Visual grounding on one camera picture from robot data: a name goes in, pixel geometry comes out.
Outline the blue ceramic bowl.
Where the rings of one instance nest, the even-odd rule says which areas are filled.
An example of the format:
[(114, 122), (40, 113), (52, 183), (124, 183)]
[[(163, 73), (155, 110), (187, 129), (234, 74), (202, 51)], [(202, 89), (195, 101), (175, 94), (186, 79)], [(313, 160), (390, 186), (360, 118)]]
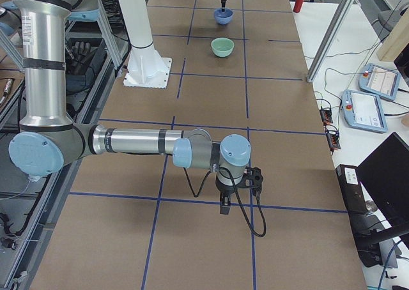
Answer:
[(218, 8), (214, 11), (213, 17), (219, 25), (226, 25), (232, 21), (233, 11), (229, 8)]

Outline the green ceramic bowl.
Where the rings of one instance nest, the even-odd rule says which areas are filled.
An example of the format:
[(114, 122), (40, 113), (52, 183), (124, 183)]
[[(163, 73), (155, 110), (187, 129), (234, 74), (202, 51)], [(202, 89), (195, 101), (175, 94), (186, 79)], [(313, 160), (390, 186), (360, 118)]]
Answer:
[(217, 57), (228, 57), (234, 47), (234, 41), (225, 37), (215, 38), (211, 42), (212, 52)]

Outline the brown paper table cover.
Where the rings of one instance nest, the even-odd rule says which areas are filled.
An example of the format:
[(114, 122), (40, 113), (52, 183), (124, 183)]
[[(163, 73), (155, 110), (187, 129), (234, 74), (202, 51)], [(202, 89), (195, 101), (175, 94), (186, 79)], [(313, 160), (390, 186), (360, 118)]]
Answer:
[[(204, 128), (246, 136), (262, 170), (264, 218), (248, 191), (219, 212), (215, 178), (171, 158), (85, 158), (32, 289), (365, 289), (295, 17), (288, 0), (149, 0), (155, 47), (173, 60), (165, 89), (114, 83), (101, 124)], [(228, 57), (211, 42), (225, 37)]]

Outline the black power strip right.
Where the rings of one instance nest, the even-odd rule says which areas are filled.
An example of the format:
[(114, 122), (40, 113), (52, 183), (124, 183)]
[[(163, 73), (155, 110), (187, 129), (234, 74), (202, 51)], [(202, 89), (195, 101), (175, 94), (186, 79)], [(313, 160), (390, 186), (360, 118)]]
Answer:
[(326, 128), (325, 135), (327, 137), (329, 149), (332, 153), (335, 150), (341, 149), (341, 145), (339, 143), (339, 131), (338, 130), (329, 130)]

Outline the black power strip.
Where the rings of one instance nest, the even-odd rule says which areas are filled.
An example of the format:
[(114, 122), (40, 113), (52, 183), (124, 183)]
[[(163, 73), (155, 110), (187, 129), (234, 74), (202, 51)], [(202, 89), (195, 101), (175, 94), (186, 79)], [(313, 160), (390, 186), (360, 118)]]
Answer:
[(333, 123), (332, 120), (332, 109), (331, 108), (320, 108), (320, 117), (324, 125), (329, 125)]
[(341, 145), (339, 143), (339, 131), (338, 130), (329, 130), (326, 128), (325, 135), (327, 137), (329, 149), (332, 153), (335, 150), (341, 149)]

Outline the black box with label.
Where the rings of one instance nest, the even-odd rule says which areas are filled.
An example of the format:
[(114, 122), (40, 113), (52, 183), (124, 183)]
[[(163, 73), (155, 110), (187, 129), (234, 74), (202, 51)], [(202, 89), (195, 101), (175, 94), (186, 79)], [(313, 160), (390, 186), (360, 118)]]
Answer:
[(343, 196), (343, 201), (349, 213), (365, 215), (369, 212), (362, 191), (362, 185), (353, 165), (340, 164), (336, 174)]

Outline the black power strip left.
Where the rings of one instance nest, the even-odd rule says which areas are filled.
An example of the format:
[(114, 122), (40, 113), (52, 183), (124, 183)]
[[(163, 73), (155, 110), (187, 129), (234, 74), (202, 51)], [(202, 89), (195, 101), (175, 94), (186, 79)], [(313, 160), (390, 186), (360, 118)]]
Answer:
[(333, 123), (332, 120), (332, 109), (331, 108), (320, 108), (320, 117), (324, 125), (329, 125)]

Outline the blue teach pendant near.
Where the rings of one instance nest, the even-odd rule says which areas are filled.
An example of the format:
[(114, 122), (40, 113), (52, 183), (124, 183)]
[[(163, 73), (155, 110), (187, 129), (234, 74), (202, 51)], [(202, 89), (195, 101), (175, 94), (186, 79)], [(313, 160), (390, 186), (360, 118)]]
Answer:
[(380, 134), (387, 132), (387, 122), (378, 95), (346, 89), (341, 103), (348, 126)]

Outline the blue teach pendant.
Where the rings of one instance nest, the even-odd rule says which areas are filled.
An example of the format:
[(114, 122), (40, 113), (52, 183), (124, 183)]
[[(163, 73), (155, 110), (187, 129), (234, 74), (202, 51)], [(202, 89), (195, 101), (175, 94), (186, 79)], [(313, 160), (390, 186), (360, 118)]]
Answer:
[(380, 134), (387, 132), (387, 122), (378, 95), (346, 89), (341, 103), (348, 126)]
[(392, 102), (396, 99), (400, 80), (401, 74), (396, 69), (369, 63), (362, 69), (359, 88)]

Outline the black computer monitor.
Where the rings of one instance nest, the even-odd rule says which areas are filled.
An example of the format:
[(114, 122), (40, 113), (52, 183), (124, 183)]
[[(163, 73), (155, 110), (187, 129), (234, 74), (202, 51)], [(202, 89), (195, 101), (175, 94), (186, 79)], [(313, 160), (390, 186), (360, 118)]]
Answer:
[(408, 145), (396, 132), (360, 163), (357, 173), (391, 225), (408, 221)]

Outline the blue teach pendant far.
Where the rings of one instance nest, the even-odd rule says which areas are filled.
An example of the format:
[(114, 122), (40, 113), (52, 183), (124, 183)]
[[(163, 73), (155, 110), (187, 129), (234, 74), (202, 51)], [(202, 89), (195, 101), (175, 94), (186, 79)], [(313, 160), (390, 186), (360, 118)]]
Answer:
[(401, 74), (396, 69), (369, 63), (362, 69), (359, 88), (392, 102), (396, 99), (400, 80)]

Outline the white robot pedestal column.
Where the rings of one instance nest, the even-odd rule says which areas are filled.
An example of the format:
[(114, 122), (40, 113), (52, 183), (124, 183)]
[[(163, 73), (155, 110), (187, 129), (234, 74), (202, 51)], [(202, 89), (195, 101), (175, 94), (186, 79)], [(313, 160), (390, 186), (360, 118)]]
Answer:
[(153, 45), (146, 0), (118, 1), (132, 46), (145, 49)]

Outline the white metal base plate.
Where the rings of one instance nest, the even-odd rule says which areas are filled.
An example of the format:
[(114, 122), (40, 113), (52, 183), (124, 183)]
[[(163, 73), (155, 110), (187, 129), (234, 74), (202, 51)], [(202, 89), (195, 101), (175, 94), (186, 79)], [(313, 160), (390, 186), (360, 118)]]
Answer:
[(141, 60), (138, 65), (136, 62), (128, 62), (127, 73), (125, 75), (123, 85), (125, 87), (140, 87), (140, 88), (158, 88), (164, 89), (167, 87), (169, 80), (172, 59), (162, 57), (164, 67), (154, 70), (152, 65), (147, 65)]

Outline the grey aluminium frame post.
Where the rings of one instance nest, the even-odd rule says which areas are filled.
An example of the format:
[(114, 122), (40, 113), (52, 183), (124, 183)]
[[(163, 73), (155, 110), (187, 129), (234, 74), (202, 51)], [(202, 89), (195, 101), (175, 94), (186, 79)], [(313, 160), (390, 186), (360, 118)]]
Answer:
[(320, 43), (317, 53), (313, 59), (311, 67), (307, 73), (306, 81), (312, 83), (323, 64), (325, 57), (327, 56), (335, 38), (338, 30), (340, 29), (342, 23), (344, 22), (354, 0), (341, 0), (338, 7), (330, 21), (327, 31)]

